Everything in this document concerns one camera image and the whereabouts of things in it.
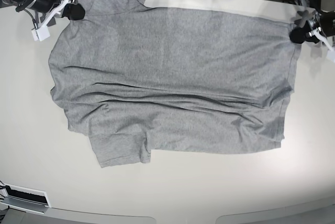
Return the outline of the grey t-shirt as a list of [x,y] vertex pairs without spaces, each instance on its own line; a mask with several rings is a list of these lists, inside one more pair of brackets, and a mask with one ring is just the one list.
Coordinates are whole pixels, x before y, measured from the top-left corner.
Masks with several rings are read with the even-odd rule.
[[85,17],[49,57],[52,99],[100,166],[279,148],[301,49],[291,26],[144,3],[80,0]]

